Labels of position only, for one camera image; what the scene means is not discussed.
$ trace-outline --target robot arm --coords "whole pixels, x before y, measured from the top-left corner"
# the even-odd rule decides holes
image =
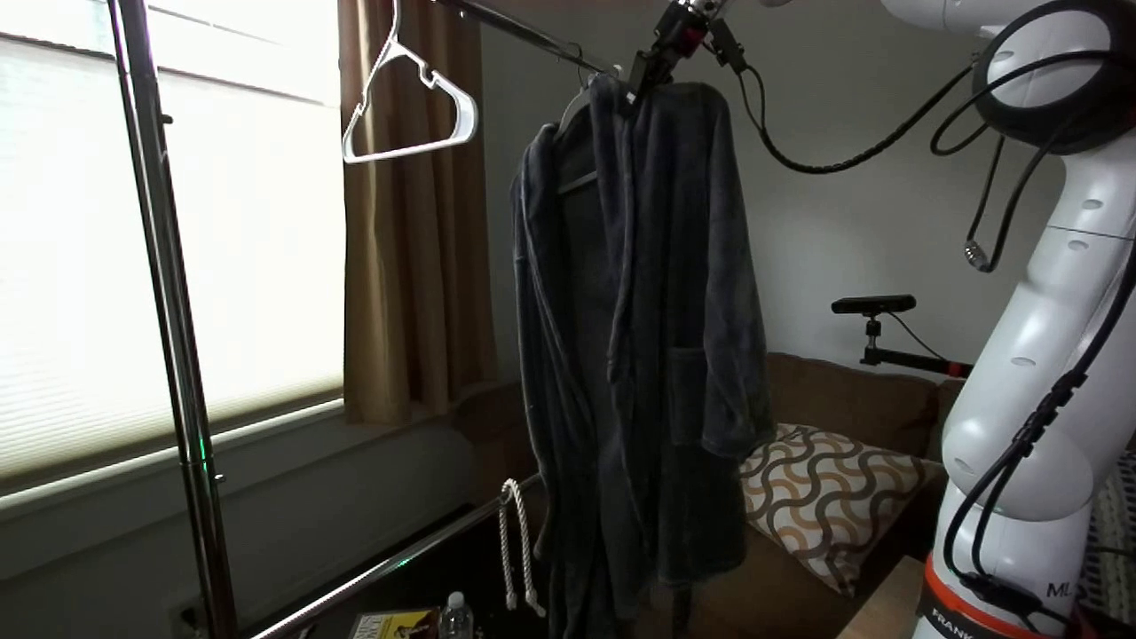
[[[1015,449],[1053,389],[1127,306],[1136,245],[1134,24],[1119,0],[881,0],[919,30],[992,38],[977,84],[997,132],[1063,154],[1066,192],[1029,269],[986,339],[944,431],[948,489],[926,557],[919,639],[1063,637],[1102,476],[1136,434],[1136,314],[1113,327],[1093,380],[1022,455],[1006,488],[985,476]]]

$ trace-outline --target bottle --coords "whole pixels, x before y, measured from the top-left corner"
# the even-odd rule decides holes
[[[454,591],[447,612],[442,612],[442,639],[473,639],[473,612],[462,591]]]

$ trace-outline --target curtain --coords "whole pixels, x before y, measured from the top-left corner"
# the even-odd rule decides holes
[[[344,120],[390,30],[390,0],[340,0]],[[479,32],[454,11],[402,0],[397,38],[479,103]],[[372,81],[356,150],[393,150],[453,132],[453,99],[397,60]],[[347,308],[344,406],[397,431],[453,413],[499,380],[486,192],[479,141],[344,166]]]

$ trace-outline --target white wall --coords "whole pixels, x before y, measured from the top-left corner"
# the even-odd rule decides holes
[[[650,42],[666,0],[499,0],[499,9],[628,66]],[[727,23],[766,74],[773,139],[813,164],[844,159],[883,139],[979,49],[979,38],[908,30],[879,0],[796,0],[777,11],[732,3]],[[516,366],[511,171],[532,132],[561,115],[580,74],[525,42],[482,32],[499,341],[506,363]],[[1044,164],[1029,186],[1000,269],[985,277],[961,263],[961,237],[979,198],[992,139],[957,159],[926,154],[934,123],[965,99],[971,84],[875,164],[836,178],[804,178],[766,155],[747,120],[735,79],[711,55],[686,60],[679,79],[719,84],[735,109],[735,154],[770,350],[858,363],[862,321],[836,318],[827,306],[844,296],[908,292],[919,308],[905,321],[944,355],[977,359],[1063,186],[1054,164]],[[1022,155],[1025,150],[1015,146],[979,237],[996,234]],[[896,325],[883,325],[883,346],[916,350]]]

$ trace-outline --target white hanger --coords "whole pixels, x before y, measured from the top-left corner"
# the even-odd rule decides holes
[[[453,79],[444,79],[442,71],[434,71],[418,55],[414,55],[404,42],[397,42],[397,23],[402,23],[402,9],[393,0],[393,15],[390,15],[390,32],[386,42],[378,58],[378,66],[366,71],[366,84],[364,96],[351,109],[347,132],[344,132],[344,164],[384,164],[384,159],[397,159],[397,155],[418,155],[418,154],[434,154],[434,150],[447,150],[447,146],[462,146],[477,137],[477,103],[470,94],[462,94]],[[414,66],[418,66],[418,81],[427,88],[442,88],[454,99],[454,132],[453,139],[437,139],[437,141],[418,141],[418,146],[402,146],[402,150],[384,150],[384,154],[356,154],[356,129],[364,120],[364,115],[372,107],[370,84],[378,81],[379,69],[386,69],[390,60],[409,58]]]

